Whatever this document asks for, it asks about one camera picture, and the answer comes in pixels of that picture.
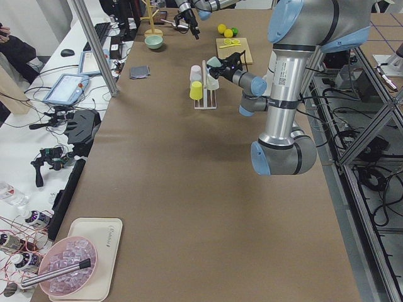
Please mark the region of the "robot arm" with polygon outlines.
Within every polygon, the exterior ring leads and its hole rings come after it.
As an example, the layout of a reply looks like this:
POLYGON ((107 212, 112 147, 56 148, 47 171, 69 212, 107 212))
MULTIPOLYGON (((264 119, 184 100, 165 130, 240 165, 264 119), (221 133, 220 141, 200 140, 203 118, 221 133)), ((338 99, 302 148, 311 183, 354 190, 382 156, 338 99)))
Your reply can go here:
POLYGON ((192 35, 198 40, 200 30, 193 8, 197 10, 201 20, 206 20, 214 11, 227 8, 238 2, 239 0, 175 1, 178 7, 178 14, 174 17, 174 24, 179 26, 180 21, 184 20, 192 35))
POLYGON ((241 56, 214 58, 212 77, 226 78, 243 89, 239 112, 251 116, 267 110, 264 131, 251 144, 251 161, 259 175, 297 175, 316 161, 313 140, 294 122, 307 61, 322 53, 349 50, 365 43, 374 1, 280 1, 270 19, 268 41, 276 55, 273 80, 243 70, 241 56))

